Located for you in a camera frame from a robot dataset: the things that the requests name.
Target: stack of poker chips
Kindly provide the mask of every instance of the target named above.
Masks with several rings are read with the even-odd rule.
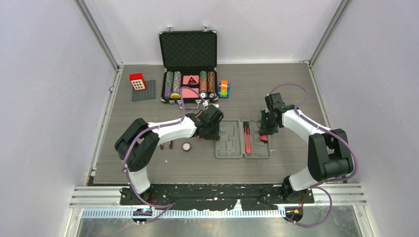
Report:
[[[199,73],[199,94],[202,98],[207,97],[207,72],[201,71]]]
[[[165,99],[170,98],[171,90],[173,89],[173,72],[166,73],[166,83],[165,83]]]
[[[215,98],[215,72],[208,72],[208,94],[210,98]]]
[[[171,99],[180,98],[180,79],[182,74],[180,72],[174,72],[173,77],[173,92],[170,94]]]

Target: tool tray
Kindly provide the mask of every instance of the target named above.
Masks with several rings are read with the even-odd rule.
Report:
[[[208,99],[210,102],[217,102],[217,32],[208,30],[160,32],[159,39],[163,65],[165,67],[161,101],[168,104],[180,104],[180,98],[165,98],[167,72],[181,72],[180,81],[182,87],[184,86],[183,76],[199,75],[201,71],[206,71],[207,73],[215,72],[216,97],[210,98],[210,93],[207,93],[204,99]],[[185,86],[199,88],[199,84]],[[196,98],[184,98],[184,102],[198,103],[197,105],[199,106],[201,100],[196,96]]]
[[[246,153],[244,122],[249,123],[251,137],[251,153]],[[246,158],[264,159],[270,158],[271,138],[268,136],[268,143],[263,143],[259,138],[259,120],[230,120],[223,119],[220,123],[220,140],[215,142],[215,157],[219,159]]]

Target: wood grain surface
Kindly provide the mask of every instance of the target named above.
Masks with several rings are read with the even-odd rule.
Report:
[[[218,65],[217,71],[218,81],[228,80],[231,87],[230,98],[220,98],[218,102],[225,119],[260,119],[260,110],[266,107],[266,94],[281,83],[297,82],[309,92],[307,102],[300,108],[307,116],[325,124],[305,64],[225,64]],[[95,183],[126,182],[126,177],[120,172],[122,162],[114,144],[136,118],[162,122],[181,117],[182,110],[178,105],[160,101],[163,72],[163,66],[124,66],[97,164]],[[142,73],[145,80],[156,80],[158,98],[132,102],[132,85],[128,78],[133,73]],[[287,104],[296,104],[304,98],[304,92],[295,86],[281,87],[278,92]],[[186,141],[192,145],[189,152],[181,149]],[[274,134],[271,149],[269,159],[217,159],[214,141],[178,139],[173,142],[171,150],[168,143],[163,150],[157,147],[147,171],[152,183],[268,183],[282,182],[284,177],[306,167],[307,144],[292,131],[282,128]]]

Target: white round object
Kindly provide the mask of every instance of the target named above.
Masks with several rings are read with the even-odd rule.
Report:
[[[185,152],[190,151],[191,150],[191,144],[189,144],[187,142],[183,143],[182,150],[185,151]]]

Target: gray tool case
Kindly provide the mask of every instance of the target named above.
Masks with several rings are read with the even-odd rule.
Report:
[[[249,123],[251,137],[251,153],[245,151],[245,130],[243,123]],[[220,140],[215,142],[215,157],[219,159],[237,159],[243,155],[246,158],[265,159],[271,157],[270,136],[268,143],[259,138],[259,120],[223,119],[220,123]]]

